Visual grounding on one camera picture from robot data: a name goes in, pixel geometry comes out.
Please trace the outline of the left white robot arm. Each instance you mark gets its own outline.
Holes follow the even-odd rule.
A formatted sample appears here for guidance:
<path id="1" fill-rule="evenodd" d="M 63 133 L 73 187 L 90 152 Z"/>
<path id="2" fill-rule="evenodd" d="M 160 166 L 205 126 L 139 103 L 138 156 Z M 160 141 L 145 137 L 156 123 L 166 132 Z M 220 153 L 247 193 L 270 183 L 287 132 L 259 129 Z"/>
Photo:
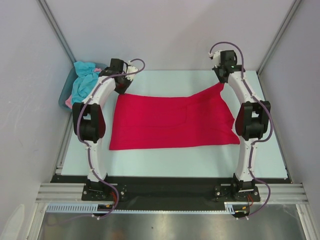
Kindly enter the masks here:
<path id="1" fill-rule="evenodd" d="M 124 94 L 138 68 L 132 63 L 113 58 L 97 77 L 97 82 L 81 102 L 72 105 L 73 129 L 83 144 L 89 165 L 88 180 L 99 182 L 107 176 L 102 160 L 102 138 L 106 133 L 103 108 L 112 92 Z"/>

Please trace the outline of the red t shirt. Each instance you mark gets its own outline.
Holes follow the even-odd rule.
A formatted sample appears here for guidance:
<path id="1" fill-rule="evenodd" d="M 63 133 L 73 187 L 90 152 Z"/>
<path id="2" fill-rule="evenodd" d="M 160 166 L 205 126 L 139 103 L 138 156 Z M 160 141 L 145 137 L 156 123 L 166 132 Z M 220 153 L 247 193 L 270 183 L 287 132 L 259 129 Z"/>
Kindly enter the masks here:
<path id="1" fill-rule="evenodd" d="M 191 96 L 119 95 L 109 149 L 144 150 L 239 145 L 234 117 L 217 83 Z"/>

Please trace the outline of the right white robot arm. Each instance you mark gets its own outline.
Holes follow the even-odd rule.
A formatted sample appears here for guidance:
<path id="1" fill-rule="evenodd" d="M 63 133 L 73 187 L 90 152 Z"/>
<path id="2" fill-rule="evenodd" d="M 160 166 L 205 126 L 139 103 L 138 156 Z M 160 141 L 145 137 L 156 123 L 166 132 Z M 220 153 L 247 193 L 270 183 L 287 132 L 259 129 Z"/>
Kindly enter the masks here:
<path id="1" fill-rule="evenodd" d="M 240 138 L 239 159 L 230 188 L 231 196 L 242 201 L 255 188 L 254 164 L 258 143 L 268 130 L 271 104 L 262 100 L 247 80 L 244 67 L 238 64 L 234 50 L 219 50 L 210 53 L 215 75 L 222 84 L 234 91 L 240 108 L 234 127 Z"/>

